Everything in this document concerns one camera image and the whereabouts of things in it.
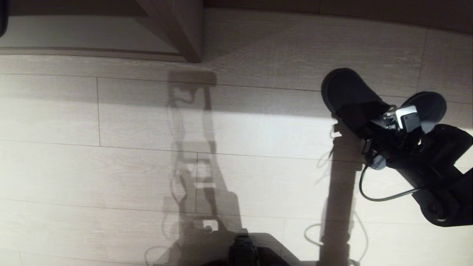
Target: cable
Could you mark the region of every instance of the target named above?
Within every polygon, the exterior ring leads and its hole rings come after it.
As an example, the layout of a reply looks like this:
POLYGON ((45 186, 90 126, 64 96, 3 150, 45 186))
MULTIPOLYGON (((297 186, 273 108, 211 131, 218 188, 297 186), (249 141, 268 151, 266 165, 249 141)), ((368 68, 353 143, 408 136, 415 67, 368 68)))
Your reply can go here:
POLYGON ((361 255, 361 257, 359 258, 358 260, 358 265, 359 263, 361 262, 361 260, 363 259, 363 257, 366 255, 366 252, 368 252, 368 232, 366 232, 366 229, 365 229, 365 226, 363 225, 363 223, 361 222, 361 219, 359 218, 358 214, 356 213, 356 211, 353 211, 353 214, 355 215, 356 219, 358 220, 360 226, 361 226, 361 229, 363 229, 363 234, 365 235, 365 238, 366 238, 366 245, 365 245, 365 250, 363 251, 363 254, 361 255))
POLYGON ((309 227, 306 228, 306 230, 304 231, 304 238, 306 238, 307 241, 311 242, 312 244, 315 244, 319 247, 323 246, 324 244, 322 242, 317 242, 317 241, 314 241, 312 240, 310 237, 307 236, 307 231, 309 231, 309 229, 311 229, 312 227, 315 227, 315 226, 321 226, 320 223, 316 223, 316 224, 313 224, 309 227))
POLYGON ((154 247, 150 247, 149 249, 147 249, 145 251, 145 262, 146 262, 146 265, 147 266, 154 266, 154 265, 157 265, 155 263, 153 263, 152 265, 149 264, 149 261, 148 261, 148 253, 152 250, 152 249, 155 249, 155 248, 162 248, 162 249, 167 249, 167 250, 170 250, 172 248, 172 246, 168 247, 168 246, 163 246, 163 245, 158 245, 158 246, 154 246, 154 247))
MULTIPOLYGON (((373 156, 373 159, 371 160, 371 162, 374 160, 374 158, 379 154, 376 153, 374 156, 373 156)), ((359 192, 361 193, 361 195, 367 199, 367 200, 370 200, 370 201, 376 201, 376 202, 381 202, 381 201, 388 201, 388 200, 392 200, 392 199, 396 199, 396 198, 399 198, 399 197, 402 197, 402 196, 405 196, 405 195, 409 195, 409 194, 412 194, 412 193, 415 193, 415 192, 418 192, 418 191, 421 191, 423 189, 425 189, 424 186, 421 186, 421 187, 418 187, 418 188, 414 188, 414 189, 411 189, 411 190, 407 190, 407 191, 404 191, 404 192, 401 192, 399 194, 396 194, 396 195, 393 195, 393 196, 389 196, 389 197, 386 197, 386 198, 380 198, 380 199, 375 199, 375 198, 370 198, 368 196, 365 195, 365 193, 363 192, 363 178, 365 176, 365 172, 366 172, 366 169, 368 169, 368 166, 370 165, 370 163, 366 163, 365 167, 363 168, 363 171, 361 172, 361 176, 359 178, 359 192)))

